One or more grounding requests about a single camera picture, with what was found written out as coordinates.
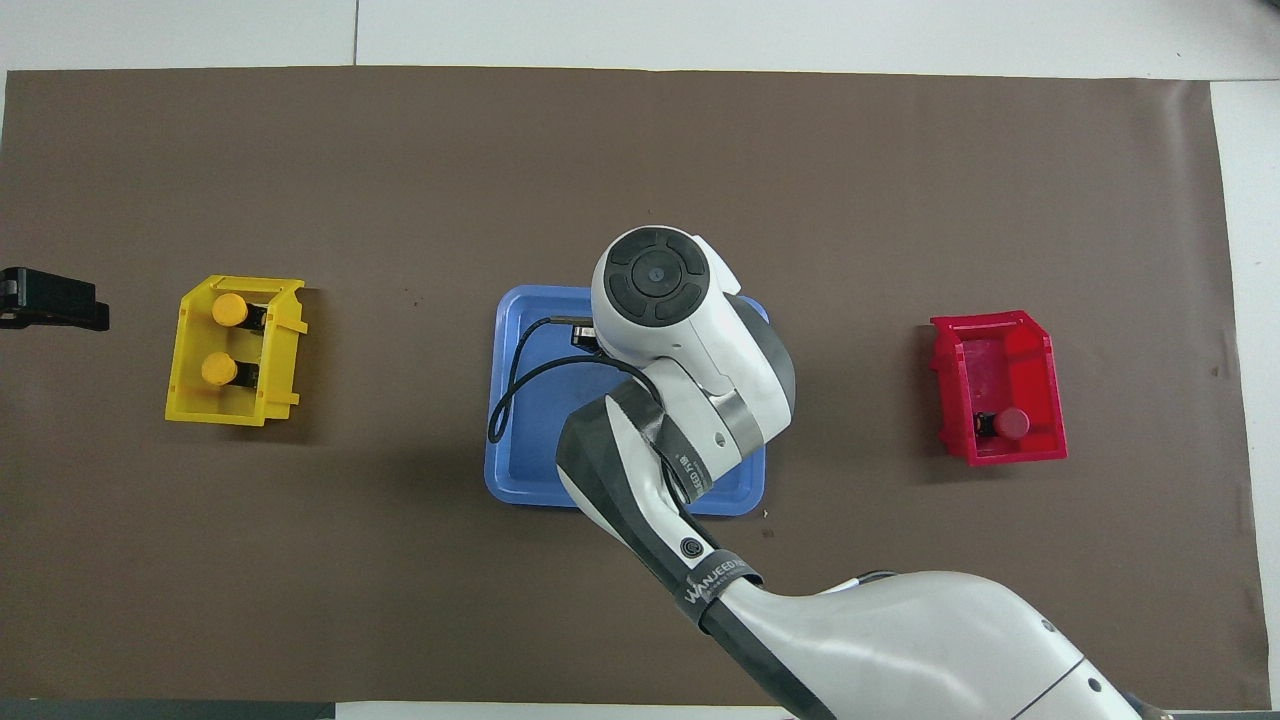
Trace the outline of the brown paper mat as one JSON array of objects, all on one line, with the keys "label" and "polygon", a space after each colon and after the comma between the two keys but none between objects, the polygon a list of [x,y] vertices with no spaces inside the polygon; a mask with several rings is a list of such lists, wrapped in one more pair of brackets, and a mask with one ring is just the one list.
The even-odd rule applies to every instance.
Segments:
[{"label": "brown paper mat", "polygon": [[[708,530],[778,593],[955,570],[1158,705],[1268,705],[1233,274],[1199,82],[475,68],[8,77],[0,697],[764,705],[623,547],[484,483],[494,315],[649,223],[797,375]],[[300,404],[170,421],[182,299],[302,279]],[[947,454],[933,316],[1051,336],[1069,455]]]}]

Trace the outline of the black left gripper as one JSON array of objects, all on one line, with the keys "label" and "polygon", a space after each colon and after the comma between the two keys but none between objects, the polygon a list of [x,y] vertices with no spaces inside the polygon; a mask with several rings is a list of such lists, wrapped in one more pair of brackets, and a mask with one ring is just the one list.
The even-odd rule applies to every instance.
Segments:
[{"label": "black left gripper", "polygon": [[[0,329],[18,331],[37,325],[110,329],[110,309],[97,307],[96,286],[28,266],[0,270]],[[58,315],[54,313],[91,313]]]}]

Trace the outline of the red plastic bin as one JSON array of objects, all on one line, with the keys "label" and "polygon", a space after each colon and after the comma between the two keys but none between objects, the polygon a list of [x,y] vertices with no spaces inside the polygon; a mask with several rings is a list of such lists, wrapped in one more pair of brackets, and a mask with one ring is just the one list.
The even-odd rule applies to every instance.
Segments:
[{"label": "red plastic bin", "polygon": [[[929,368],[940,391],[940,441],[972,468],[1066,459],[1059,378],[1050,333],[1023,310],[933,316]],[[1023,439],[977,438],[974,415],[1019,407]]]}]

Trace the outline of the yellow push button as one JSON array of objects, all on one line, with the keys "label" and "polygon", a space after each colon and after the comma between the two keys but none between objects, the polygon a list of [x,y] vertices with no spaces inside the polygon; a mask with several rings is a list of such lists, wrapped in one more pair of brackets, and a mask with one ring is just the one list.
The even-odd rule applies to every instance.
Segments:
[{"label": "yellow push button", "polygon": [[239,293],[221,293],[211,306],[215,323],[225,328],[238,328],[253,333],[264,333],[266,327],[268,307],[260,304],[251,304]]},{"label": "yellow push button", "polygon": [[256,389],[260,366],[256,363],[241,361],[228,352],[219,351],[205,357],[201,363],[200,375],[211,386]]}]

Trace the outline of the blue plastic tray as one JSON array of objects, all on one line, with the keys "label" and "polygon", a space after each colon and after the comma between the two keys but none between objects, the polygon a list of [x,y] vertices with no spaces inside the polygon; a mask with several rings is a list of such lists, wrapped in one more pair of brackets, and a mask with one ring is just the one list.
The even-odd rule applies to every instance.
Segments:
[{"label": "blue plastic tray", "polygon": [[[588,287],[521,284],[509,290],[495,310],[492,351],[490,404],[506,392],[509,369],[518,374],[558,357],[582,355],[571,342],[571,329],[548,323],[534,331],[521,354],[518,337],[547,316],[589,316]],[[525,386],[513,400],[506,433],[485,451],[485,483],[502,502],[573,509],[556,470],[556,448],[567,416],[627,380],[627,375],[596,364],[573,364],[548,372]],[[765,493],[765,451],[759,450],[718,479],[713,489],[691,505],[691,512],[742,516]]]}]

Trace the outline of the yellow plastic bin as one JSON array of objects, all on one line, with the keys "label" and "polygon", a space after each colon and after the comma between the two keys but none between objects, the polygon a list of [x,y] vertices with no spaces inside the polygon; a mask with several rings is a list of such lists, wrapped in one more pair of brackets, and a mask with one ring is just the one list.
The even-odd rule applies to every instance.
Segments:
[{"label": "yellow plastic bin", "polygon": [[[298,292],[302,279],[250,275],[210,275],[180,301],[165,416],[170,421],[264,427],[285,420],[300,404],[294,388],[300,341],[308,333]],[[239,293],[268,307],[264,333],[225,328],[212,319],[212,301]],[[260,366],[256,389],[216,387],[200,375],[212,352]]]}]

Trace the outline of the red push button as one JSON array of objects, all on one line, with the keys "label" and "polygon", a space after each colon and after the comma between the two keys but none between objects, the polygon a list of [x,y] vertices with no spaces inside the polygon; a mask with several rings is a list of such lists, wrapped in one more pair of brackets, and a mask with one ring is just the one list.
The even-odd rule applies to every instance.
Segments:
[{"label": "red push button", "polygon": [[975,437],[983,439],[1023,439],[1032,429],[1030,416],[1019,407],[1006,407],[998,413],[977,413],[973,425]]}]

